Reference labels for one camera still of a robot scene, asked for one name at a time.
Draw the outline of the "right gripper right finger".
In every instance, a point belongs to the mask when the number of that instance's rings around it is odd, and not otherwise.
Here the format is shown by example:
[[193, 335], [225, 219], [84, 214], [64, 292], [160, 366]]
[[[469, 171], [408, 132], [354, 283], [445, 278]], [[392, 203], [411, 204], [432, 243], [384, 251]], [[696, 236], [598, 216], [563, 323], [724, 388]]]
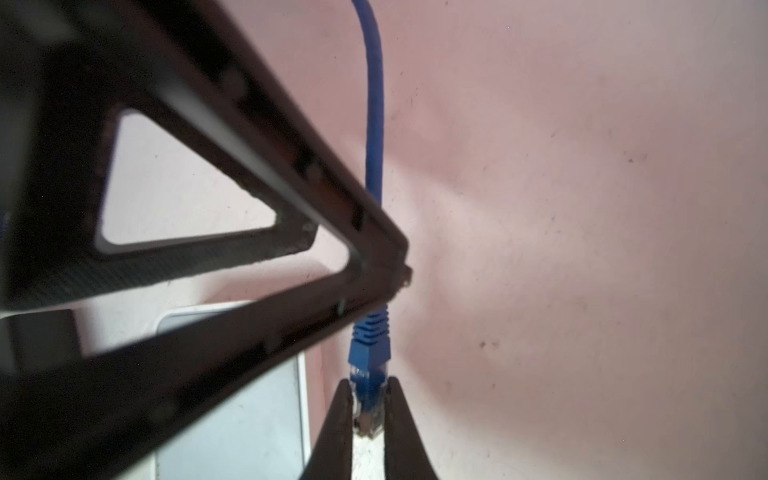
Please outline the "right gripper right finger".
[[387, 480], [437, 480], [399, 380], [384, 397], [384, 474]]

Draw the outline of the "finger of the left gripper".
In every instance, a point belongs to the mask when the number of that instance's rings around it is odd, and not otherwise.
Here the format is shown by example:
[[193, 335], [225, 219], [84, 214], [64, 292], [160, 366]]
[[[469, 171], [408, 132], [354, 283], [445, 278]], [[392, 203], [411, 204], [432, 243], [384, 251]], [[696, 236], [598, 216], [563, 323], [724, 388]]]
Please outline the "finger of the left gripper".
[[407, 243], [219, 1], [1, 5], [1, 306], [29, 310], [308, 251], [363, 303]]
[[5, 376], [1, 475], [117, 475], [407, 282], [403, 266], [344, 271], [56, 369]]

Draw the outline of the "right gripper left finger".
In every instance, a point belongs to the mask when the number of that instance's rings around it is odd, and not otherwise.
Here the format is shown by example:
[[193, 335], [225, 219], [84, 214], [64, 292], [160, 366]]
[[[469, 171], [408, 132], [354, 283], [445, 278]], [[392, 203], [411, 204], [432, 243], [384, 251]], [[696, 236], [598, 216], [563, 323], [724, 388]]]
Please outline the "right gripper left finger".
[[315, 448], [301, 480], [350, 480], [353, 459], [354, 395], [347, 379], [335, 390]]

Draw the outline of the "white small network switch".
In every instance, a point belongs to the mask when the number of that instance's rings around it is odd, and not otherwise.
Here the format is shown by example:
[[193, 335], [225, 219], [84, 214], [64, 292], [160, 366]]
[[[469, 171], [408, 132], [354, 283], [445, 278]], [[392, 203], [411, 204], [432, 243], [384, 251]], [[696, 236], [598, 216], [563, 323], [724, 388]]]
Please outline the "white small network switch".
[[311, 456], [306, 356], [279, 363], [155, 453], [157, 479], [298, 479]]

